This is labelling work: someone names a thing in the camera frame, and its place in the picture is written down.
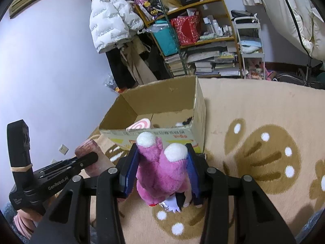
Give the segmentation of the left hand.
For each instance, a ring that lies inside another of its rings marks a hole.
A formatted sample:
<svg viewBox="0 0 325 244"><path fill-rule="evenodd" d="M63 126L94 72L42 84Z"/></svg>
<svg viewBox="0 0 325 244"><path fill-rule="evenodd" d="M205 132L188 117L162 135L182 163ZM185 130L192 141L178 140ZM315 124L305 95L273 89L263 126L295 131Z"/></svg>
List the left hand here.
<svg viewBox="0 0 325 244"><path fill-rule="evenodd" d="M30 240L42 218L41 214L32 209L19 209L14 216L14 223L18 231Z"/></svg>

